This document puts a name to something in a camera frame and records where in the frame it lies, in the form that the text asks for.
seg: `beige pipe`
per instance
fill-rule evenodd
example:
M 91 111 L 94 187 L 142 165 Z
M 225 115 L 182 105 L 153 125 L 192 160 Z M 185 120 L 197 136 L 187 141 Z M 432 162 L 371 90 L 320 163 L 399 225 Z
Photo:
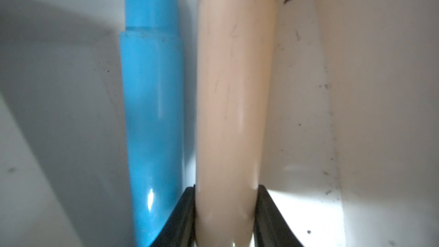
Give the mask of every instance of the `beige pipe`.
M 276 0 L 199 0 L 195 233 L 199 247 L 252 234 Z

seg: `pipe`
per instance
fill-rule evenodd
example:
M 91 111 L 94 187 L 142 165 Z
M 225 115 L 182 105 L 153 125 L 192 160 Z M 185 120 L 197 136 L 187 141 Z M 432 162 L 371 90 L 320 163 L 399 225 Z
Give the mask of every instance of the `pipe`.
M 183 45 L 177 0 L 125 0 L 120 35 L 137 247 L 148 247 L 182 193 Z
M 248 246 L 259 184 L 276 0 L 198 0 L 195 235 Z

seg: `white wall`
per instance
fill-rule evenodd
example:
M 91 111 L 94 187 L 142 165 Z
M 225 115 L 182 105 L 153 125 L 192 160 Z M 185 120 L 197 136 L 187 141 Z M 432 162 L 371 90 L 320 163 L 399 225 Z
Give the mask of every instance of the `white wall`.
M 284 1 L 278 0 L 277 5 L 261 183 L 306 247 L 344 246 L 332 113 L 315 3 Z
M 84 245 L 129 246 L 124 138 L 90 47 L 9 40 L 0 53 L 5 101 Z
M 439 0 L 316 2 L 347 246 L 439 246 Z
M 0 245 L 81 246 L 2 95 L 0 128 Z

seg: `blue pipe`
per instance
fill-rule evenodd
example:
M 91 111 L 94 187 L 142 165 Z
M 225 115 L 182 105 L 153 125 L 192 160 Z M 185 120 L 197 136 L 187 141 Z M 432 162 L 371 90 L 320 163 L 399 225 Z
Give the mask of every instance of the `blue pipe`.
M 137 247 L 160 233 L 183 190 L 183 45 L 177 0 L 125 0 L 120 34 Z

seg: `plastic surface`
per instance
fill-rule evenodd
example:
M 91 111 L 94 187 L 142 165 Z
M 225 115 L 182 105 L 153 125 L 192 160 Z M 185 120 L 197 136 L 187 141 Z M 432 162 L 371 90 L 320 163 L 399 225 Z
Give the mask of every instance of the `plastic surface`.
M 276 0 L 198 0 L 198 247 L 250 243 L 276 8 Z
M 177 0 L 125 0 L 125 26 L 178 35 Z
M 141 18 L 136 19 L 136 12 Z M 183 189 L 184 62 L 176 13 L 176 0 L 126 0 L 128 25 L 146 26 L 127 25 L 120 35 L 137 247 L 154 241 Z

